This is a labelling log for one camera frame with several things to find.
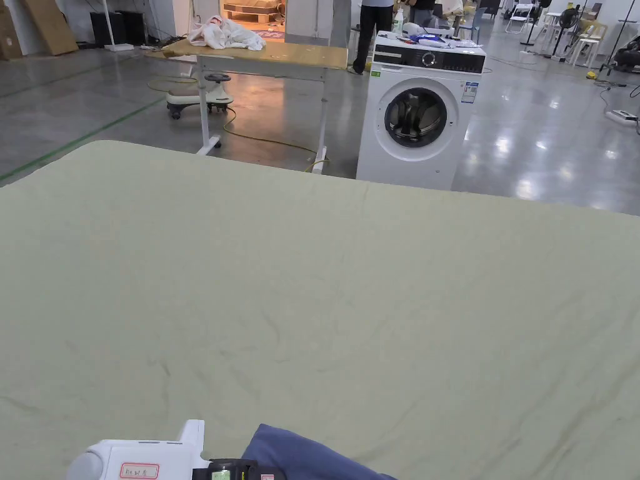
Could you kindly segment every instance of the white washing machine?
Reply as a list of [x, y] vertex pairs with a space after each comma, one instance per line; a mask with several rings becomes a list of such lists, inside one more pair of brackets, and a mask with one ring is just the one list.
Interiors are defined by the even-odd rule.
[[378, 34], [356, 178], [451, 189], [485, 57], [462, 44], [410, 45]]

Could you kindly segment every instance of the control panel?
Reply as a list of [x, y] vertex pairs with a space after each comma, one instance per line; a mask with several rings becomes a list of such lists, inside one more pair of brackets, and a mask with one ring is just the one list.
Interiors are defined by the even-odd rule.
[[406, 65], [407, 67], [435, 68], [453, 72], [481, 74], [484, 56], [446, 50], [425, 50], [390, 45], [376, 45], [373, 61]]

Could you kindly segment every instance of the label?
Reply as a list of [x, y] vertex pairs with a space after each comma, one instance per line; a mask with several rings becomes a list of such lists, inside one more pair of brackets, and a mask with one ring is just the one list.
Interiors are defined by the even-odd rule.
[[465, 82], [465, 90], [462, 92], [462, 103], [473, 103], [476, 101], [478, 82]]
[[211, 474], [211, 480], [230, 480], [231, 472], [229, 470], [221, 470]]
[[160, 465], [157, 463], [123, 463], [120, 478], [156, 480], [159, 471]]

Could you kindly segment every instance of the towel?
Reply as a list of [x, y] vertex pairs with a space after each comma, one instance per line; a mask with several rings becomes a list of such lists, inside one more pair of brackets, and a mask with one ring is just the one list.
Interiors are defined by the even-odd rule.
[[193, 24], [187, 38], [191, 45], [208, 45], [213, 49], [240, 48], [257, 51], [266, 45], [264, 39], [256, 32], [219, 15], [214, 15], [203, 24]]
[[287, 480], [395, 480], [313, 440], [264, 424], [253, 434], [243, 458], [277, 467]]

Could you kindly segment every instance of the stand fan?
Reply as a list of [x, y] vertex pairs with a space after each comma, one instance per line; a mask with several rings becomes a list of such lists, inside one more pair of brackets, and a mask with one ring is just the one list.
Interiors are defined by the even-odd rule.
[[538, 20], [540, 20], [540, 15], [542, 15], [542, 9], [549, 8], [549, 5], [551, 5], [551, 0], [541, 0], [540, 3], [538, 3], [537, 9], [531, 15], [532, 17], [534, 17], [533, 25], [531, 26], [531, 30], [529, 30], [529, 36], [527, 37], [527, 41], [520, 42], [520, 45], [527, 45], [529, 47], [532, 47], [534, 45], [531, 43], [531, 34], [533, 33], [533, 28], [537, 25]]
[[567, 8], [562, 14], [560, 14], [560, 18], [558, 18], [558, 24], [560, 25], [560, 33], [558, 34], [558, 40], [556, 42], [556, 46], [554, 47], [554, 52], [545, 57], [552, 58], [556, 56], [556, 51], [558, 50], [558, 45], [560, 44], [560, 40], [562, 40], [562, 34], [568, 28], [571, 28], [578, 23], [580, 19], [580, 5], [577, 5], [576, 8]]

